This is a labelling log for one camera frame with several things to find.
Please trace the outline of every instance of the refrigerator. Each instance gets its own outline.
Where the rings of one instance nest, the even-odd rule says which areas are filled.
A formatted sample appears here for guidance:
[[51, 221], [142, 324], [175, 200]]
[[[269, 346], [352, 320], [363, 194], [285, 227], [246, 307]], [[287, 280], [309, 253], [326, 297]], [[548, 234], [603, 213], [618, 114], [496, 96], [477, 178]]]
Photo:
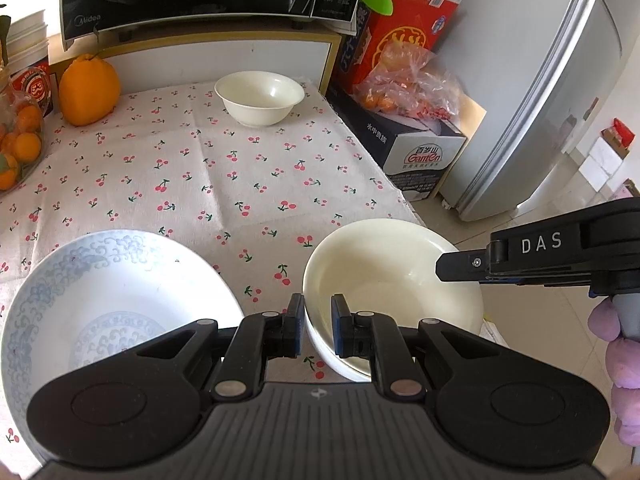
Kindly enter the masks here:
[[463, 0], [438, 54], [487, 110], [440, 189], [460, 218], [529, 198], [606, 100], [640, 0]]

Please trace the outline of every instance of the plastic bag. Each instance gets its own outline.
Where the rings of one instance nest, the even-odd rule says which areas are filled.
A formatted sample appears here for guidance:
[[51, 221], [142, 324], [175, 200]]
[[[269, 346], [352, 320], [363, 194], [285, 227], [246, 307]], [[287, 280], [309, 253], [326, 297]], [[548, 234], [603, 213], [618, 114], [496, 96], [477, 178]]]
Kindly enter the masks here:
[[449, 120], [460, 113], [460, 85], [438, 57], [414, 43], [390, 41], [380, 62], [354, 87], [367, 109], [414, 119]]

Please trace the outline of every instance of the red packaging box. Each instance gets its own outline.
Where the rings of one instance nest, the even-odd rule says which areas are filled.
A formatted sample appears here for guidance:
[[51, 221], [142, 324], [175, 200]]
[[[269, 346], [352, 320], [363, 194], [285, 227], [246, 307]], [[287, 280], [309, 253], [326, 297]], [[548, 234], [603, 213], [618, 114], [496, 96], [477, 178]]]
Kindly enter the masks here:
[[378, 64], [391, 40], [410, 41], [432, 49], [462, 0], [393, 0], [394, 12], [382, 16], [362, 2], [356, 10], [357, 32], [343, 42], [334, 77], [349, 94]]

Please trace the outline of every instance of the yellow face logo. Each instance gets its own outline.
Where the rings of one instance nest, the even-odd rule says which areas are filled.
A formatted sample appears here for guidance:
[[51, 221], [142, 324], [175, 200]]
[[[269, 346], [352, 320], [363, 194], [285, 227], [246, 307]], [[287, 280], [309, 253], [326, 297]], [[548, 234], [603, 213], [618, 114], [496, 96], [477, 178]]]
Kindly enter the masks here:
[[425, 33], [417, 27], [398, 27], [390, 31], [376, 47], [376, 51], [373, 53], [371, 59], [371, 68], [375, 68], [380, 61], [380, 55], [384, 50], [386, 44], [391, 40], [408, 41], [409, 43], [415, 43], [418, 46], [424, 46], [427, 41]]

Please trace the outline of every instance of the cherry print tablecloth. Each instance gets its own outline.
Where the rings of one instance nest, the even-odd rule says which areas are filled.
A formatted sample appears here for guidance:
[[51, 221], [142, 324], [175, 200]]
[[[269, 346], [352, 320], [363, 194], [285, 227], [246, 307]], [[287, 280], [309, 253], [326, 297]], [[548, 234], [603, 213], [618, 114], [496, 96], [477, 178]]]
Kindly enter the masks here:
[[[213, 83], [131, 94], [86, 128], [47, 122], [49, 155], [0, 199], [0, 328], [30, 269], [87, 232], [135, 228], [206, 259], [244, 313], [286, 308], [313, 248], [365, 218], [417, 221], [401, 193], [310, 85], [288, 118], [236, 123]], [[343, 381], [305, 337], [302, 357], [270, 362], [281, 381]], [[38, 467], [0, 392], [0, 460]]]

